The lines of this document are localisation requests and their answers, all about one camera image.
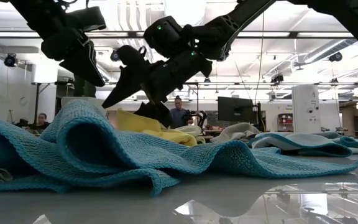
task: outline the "blue towel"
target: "blue towel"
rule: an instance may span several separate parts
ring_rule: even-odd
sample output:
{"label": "blue towel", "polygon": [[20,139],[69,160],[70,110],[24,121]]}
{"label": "blue towel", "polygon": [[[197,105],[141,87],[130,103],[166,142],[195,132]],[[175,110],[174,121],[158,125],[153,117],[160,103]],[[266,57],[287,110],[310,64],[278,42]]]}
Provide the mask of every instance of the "blue towel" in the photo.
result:
{"label": "blue towel", "polygon": [[148,134],[117,131],[93,105],[72,100],[37,138],[0,121],[0,168],[14,176],[2,190],[112,187],[151,180],[151,194],[186,175],[215,170],[265,178],[344,174],[358,167],[251,151],[241,141],[186,147]]}
{"label": "blue towel", "polygon": [[248,142],[253,149],[278,147],[283,152],[298,151],[304,156],[347,157],[358,154],[358,140],[328,134],[261,133]]}

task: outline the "man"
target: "man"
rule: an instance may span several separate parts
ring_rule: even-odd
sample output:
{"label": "man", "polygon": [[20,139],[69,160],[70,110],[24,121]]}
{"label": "man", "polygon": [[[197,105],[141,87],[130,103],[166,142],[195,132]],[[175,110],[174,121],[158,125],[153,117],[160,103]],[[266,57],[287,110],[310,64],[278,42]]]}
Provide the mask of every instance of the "man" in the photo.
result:
{"label": "man", "polygon": [[181,107],[182,101],[179,96],[175,98],[175,108],[171,109],[171,115],[172,115],[172,124],[171,129],[174,128],[180,128],[182,126],[188,125],[188,122],[191,120],[193,121],[193,118],[191,118],[189,121],[183,120],[183,115],[186,114],[186,110]]}

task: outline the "yellow cloth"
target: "yellow cloth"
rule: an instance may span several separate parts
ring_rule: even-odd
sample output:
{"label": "yellow cloth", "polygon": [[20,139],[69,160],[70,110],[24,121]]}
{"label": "yellow cloth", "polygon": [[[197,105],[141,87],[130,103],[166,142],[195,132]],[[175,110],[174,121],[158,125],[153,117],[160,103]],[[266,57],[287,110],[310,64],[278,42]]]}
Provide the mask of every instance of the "yellow cloth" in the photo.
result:
{"label": "yellow cloth", "polygon": [[117,111],[117,125],[117,128],[120,131],[135,131],[139,133],[151,134],[185,146],[197,145],[196,138],[190,134],[173,129],[162,129],[159,121],[157,120],[139,116],[123,110]]}

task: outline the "glossy table surface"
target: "glossy table surface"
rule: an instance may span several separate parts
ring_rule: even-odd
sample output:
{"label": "glossy table surface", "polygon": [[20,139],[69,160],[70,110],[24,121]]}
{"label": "glossy table surface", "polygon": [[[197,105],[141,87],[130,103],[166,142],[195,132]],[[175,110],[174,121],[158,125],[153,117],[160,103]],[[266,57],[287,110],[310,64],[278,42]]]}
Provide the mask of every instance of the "glossy table surface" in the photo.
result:
{"label": "glossy table surface", "polygon": [[[352,163],[348,158],[313,158]],[[358,223],[358,170],[312,179],[204,174],[149,197],[147,183],[110,190],[1,192],[0,223]]]}

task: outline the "computer monitor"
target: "computer monitor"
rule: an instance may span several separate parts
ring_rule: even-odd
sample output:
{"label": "computer monitor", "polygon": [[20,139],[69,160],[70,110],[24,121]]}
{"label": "computer monitor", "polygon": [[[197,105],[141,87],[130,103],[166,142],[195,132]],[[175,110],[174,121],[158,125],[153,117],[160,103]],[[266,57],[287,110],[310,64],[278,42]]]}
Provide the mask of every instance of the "computer monitor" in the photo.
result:
{"label": "computer monitor", "polygon": [[258,123],[252,100],[231,97],[218,97],[218,120]]}

